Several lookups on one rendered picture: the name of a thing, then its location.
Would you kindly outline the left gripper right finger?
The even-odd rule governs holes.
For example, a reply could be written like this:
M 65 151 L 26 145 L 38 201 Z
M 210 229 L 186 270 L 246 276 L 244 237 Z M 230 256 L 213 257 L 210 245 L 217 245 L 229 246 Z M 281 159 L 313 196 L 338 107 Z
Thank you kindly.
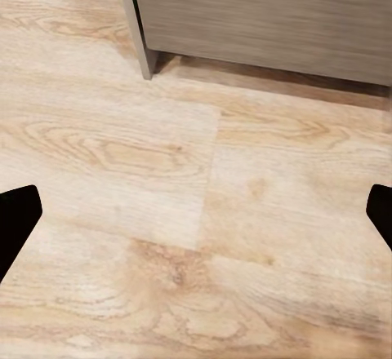
M 392 250 L 392 188 L 374 184 L 367 200 L 366 213 Z

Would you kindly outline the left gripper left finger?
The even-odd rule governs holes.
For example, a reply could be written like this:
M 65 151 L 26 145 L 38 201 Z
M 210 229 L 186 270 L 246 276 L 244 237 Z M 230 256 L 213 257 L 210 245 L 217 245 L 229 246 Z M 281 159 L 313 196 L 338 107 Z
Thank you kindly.
M 0 281 L 42 217 L 35 184 L 0 193 Z

